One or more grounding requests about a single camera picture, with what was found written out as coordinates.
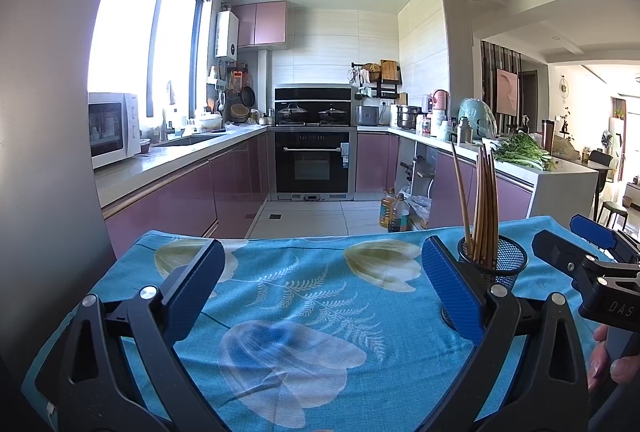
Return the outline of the person's right hand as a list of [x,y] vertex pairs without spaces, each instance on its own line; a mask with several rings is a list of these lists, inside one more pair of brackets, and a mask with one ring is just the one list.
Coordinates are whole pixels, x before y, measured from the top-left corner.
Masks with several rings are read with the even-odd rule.
[[588,391],[593,393],[604,380],[605,374],[609,374],[613,382],[619,386],[626,386],[636,378],[640,367],[639,356],[625,356],[618,360],[610,360],[606,352],[605,342],[608,338],[608,326],[600,325],[594,331],[593,339],[596,346],[590,356],[589,369],[587,371]]

